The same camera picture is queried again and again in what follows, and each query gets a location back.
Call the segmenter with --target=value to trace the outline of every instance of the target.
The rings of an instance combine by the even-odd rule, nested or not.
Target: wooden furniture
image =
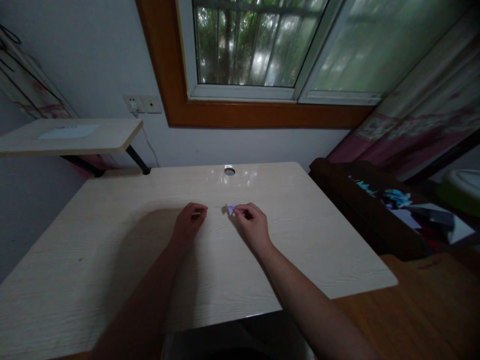
[[[235,175],[225,174],[234,169]],[[296,162],[108,170],[91,178],[0,286],[0,358],[90,350],[170,239],[208,206],[176,278],[165,332],[280,310],[225,204],[255,202],[274,244],[330,298],[396,278]]]
[[[471,250],[470,257],[480,255]],[[335,299],[383,359],[477,359],[480,278],[449,253],[381,259],[399,285]]]
[[[378,255],[392,254],[410,261],[429,254],[416,231],[388,211],[379,197],[370,196],[353,180],[364,181],[378,194],[387,189],[411,193],[414,204],[429,203],[427,198],[367,161],[332,164],[317,158],[310,170],[310,177]]]
[[[39,119],[0,136],[0,157],[61,156],[99,177],[104,171],[78,155],[126,151],[147,175],[150,169],[130,145],[142,126],[139,118]]]

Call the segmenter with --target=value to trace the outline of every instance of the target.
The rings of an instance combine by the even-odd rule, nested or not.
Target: window
[[[352,128],[472,1],[137,0],[171,126]]]

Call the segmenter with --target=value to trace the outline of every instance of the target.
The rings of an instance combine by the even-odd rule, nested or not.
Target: white wooden desk
[[[0,286],[0,358],[90,350],[165,248],[180,210],[208,206],[176,278],[164,330],[279,310],[225,204],[257,204],[273,243],[330,298],[397,284],[296,162],[109,170],[89,179]]]
[[[142,126],[139,118],[39,119],[0,136],[0,157],[61,156],[98,178],[104,170],[78,155],[126,151],[147,175],[150,168],[130,145]]]

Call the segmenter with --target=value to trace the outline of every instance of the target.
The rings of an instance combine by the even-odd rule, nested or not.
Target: wall socket
[[[126,108],[128,109],[129,113],[144,113],[145,112],[145,106],[140,98],[140,95],[134,95],[134,94],[126,94],[123,95],[123,101],[125,102]]]
[[[160,107],[159,98],[155,95],[141,95],[141,100],[143,101],[143,106],[145,106],[145,111],[149,114],[161,114],[162,108]]]
[[[162,113],[162,107],[160,106],[159,98],[156,95],[124,94],[123,101],[125,102],[129,113]]]

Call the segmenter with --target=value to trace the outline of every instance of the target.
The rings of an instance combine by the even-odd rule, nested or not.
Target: curtain
[[[480,128],[479,13],[470,9],[327,159],[401,176]]]
[[[19,46],[20,39],[1,25],[0,30],[0,89],[32,120],[78,118],[33,58]],[[99,155],[81,157],[99,169],[106,169]],[[72,166],[85,179],[92,175]]]

